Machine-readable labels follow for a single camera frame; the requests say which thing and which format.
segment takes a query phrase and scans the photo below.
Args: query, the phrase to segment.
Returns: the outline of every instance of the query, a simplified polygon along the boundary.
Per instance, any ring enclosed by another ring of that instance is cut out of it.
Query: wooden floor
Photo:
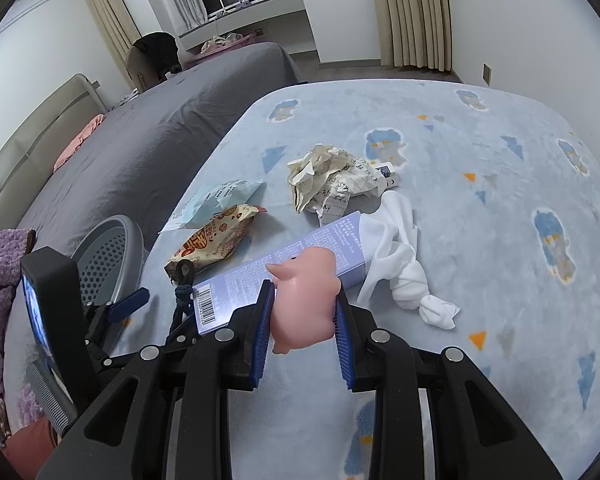
[[[350,68],[320,68],[320,60],[315,50],[292,54],[301,75],[309,82],[339,81],[343,79],[429,79],[461,83],[451,72],[439,72],[429,68],[391,66],[356,66]]]

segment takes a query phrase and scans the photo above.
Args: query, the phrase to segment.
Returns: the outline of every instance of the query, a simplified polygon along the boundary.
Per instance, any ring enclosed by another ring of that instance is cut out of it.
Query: toothpaste box
[[[256,302],[262,280],[271,279],[265,264],[280,264],[312,246],[333,251],[336,255],[336,274],[345,288],[365,280],[365,259],[360,245],[360,212],[356,211],[287,247],[195,285],[195,313],[200,334],[226,325],[236,308]]]

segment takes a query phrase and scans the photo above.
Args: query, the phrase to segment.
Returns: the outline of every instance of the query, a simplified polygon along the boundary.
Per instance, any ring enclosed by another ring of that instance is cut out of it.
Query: beige headboard
[[[17,227],[62,150],[106,111],[94,85],[76,74],[25,119],[0,150],[0,230]]]

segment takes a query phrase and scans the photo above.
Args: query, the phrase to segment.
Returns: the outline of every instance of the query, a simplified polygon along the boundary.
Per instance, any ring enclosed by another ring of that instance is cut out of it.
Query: pink pillow
[[[54,173],[59,170],[62,165],[71,158],[71,156],[78,151],[78,148],[82,146],[82,143],[89,137],[95,129],[102,124],[104,121],[104,115],[98,114],[96,115],[90,122],[87,124],[82,131],[72,140],[69,145],[64,149],[64,152],[60,154],[58,160],[54,164]]]

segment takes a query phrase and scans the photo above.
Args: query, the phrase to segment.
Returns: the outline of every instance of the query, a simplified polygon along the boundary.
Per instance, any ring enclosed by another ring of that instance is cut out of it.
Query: beige curtain
[[[87,0],[87,4],[116,65],[131,85],[125,66],[126,54],[140,38],[140,32],[125,3],[122,0]]]
[[[451,70],[448,0],[375,0],[383,65]]]

